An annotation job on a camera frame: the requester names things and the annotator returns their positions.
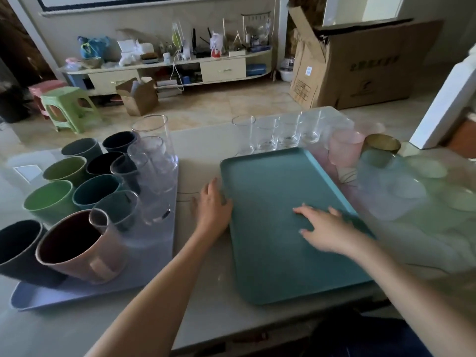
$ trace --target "tray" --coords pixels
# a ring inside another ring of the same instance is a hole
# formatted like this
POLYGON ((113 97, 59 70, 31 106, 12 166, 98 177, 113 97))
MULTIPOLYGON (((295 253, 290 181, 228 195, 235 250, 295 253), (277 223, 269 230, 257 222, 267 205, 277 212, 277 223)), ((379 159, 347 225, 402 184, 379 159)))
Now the tray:
MULTIPOLYGON (((175 169, 176 181, 178 181, 178 176, 179 168, 177 166, 175 169)), ((19 282, 11 295, 10 306, 18 311, 26 311, 145 286, 172 260, 177 184, 176 182, 175 188, 166 194, 166 198, 170 198, 170 215, 150 230, 154 234, 165 235, 163 240, 144 249, 129 248, 128 264, 118 277, 98 286, 68 277, 54 289, 19 282)))
POLYGON ((230 232, 237 285, 245 300, 264 305, 371 280, 349 258, 320 252, 298 233, 313 229, 292 211, 306 203, 340 210, 373 237, 309 151, 233 157, 220 168, 225 194, 234 203, 230 232))

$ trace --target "cardboard box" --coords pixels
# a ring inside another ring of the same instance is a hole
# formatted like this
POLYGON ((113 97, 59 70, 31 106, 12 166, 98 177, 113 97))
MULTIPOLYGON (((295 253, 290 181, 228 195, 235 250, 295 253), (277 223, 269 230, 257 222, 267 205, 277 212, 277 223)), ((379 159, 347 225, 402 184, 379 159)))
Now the cardboard box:
POLYGON ((154 89, 155 81, 151 77, 146 78, 149 81, 139 85, 134 95, 131 95, 130 91, 135 80, 137 79, 134 78, 117 85, 116 91, 121 96, 127 113, 133 117, 141 117, 158 105, 158 97, 154 89))
POLYGON ((289 94, 304 108, 358 107, 410 96, 443 21, 391 20, 313 28, 301 7, 289 94))

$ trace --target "pink plastic stool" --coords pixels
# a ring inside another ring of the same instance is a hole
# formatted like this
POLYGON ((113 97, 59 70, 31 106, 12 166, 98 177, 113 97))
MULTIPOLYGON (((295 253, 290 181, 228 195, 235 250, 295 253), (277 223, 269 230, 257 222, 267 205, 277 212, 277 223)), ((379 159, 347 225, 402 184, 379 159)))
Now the pink plastic stool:
POLYGON ((68 86, 68 83, 65 83, 64 81, 61 80, 48 80, 44 81, 42 83, 32 85, 28 88, 30 91, 31 95, 33 96, 33 101, 43 114, 43 117, 48 120, 50 117, 48 116, 48 112, 45 110, 45 107, 43 106, 43 103, 41 102, 41 96, 51 90, 58 89, 68 86))

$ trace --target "plastic stool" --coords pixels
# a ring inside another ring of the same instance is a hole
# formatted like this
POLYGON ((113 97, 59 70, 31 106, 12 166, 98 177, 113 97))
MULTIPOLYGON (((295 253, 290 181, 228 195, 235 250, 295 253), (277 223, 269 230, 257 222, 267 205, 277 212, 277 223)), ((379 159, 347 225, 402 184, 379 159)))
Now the plastic stool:
POLYGON ((33 101, 36 104, 36 106, 39 108, 41 113, 43 114, 43 117, 48 120, 50 117, 48 115, 48 112, 45 110, 43 107, 43 104, 41 103, 41 96, 51 90, 58 89, 68 86, 67 83, 61 80, 48 80, 44 81, 39 84, 32 85, 28 88, 30 91, 30 94, 33 96, 33 101))
POLYGON ((86 91, 80 88, 62 87, 48 91, 41 96, 41 102, 56 131, 59 131, 59 127, 68 127, 76 134, 83 133, 83 121, 88 115, 102 119, 86 91), (89 107, 82 106, 80 99, 87 101, 89 107))

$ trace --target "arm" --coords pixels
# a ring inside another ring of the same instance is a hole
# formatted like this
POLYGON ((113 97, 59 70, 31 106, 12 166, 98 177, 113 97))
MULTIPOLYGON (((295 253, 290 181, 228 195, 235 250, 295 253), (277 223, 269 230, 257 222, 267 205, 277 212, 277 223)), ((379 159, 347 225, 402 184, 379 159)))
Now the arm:
POLYGON ((175 258, 128 304, 87 357, 168 356, 207 251, 227 227, 217 180, 203 187, 195 232, 175 258))
POLYGON ((295 208, 314 226, 303 237, 322 251, 343 254, 359 264, 435 357, 476 355, 476 329, 449 306, 443 296, 418 280, 382 250, 375 240, 342 221, 340 213, 308 206, 295 208))

